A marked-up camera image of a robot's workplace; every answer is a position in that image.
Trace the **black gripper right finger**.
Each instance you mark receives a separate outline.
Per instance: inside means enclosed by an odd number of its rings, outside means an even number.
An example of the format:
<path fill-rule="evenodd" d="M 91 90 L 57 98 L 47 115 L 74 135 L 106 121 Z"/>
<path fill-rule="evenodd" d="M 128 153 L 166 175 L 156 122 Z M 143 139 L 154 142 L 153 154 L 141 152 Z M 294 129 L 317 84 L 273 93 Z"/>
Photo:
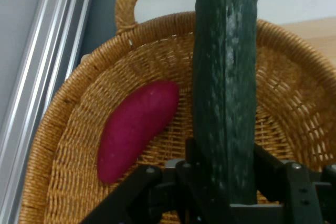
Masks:
<path fill-rule="evenodd" d="M 257 190 L 282 203 L 285 223 L 335 223 L 335 165 L 314 172 L 295 161 L 281 161 L 254 147 Z"/>

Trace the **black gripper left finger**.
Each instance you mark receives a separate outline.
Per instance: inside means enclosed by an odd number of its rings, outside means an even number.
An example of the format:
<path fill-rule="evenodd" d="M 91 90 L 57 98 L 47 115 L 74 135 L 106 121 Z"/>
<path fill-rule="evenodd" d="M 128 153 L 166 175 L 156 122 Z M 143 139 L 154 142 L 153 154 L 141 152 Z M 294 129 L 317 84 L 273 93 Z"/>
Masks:
<path fill-rule="evenodd" d="M 186 159 L 161 169 L 137 167 L 82 223 L 160 223 L 176 212 L 181 223 L 228 223 L 229 204 L 205 176 L 192 139 Z"/>

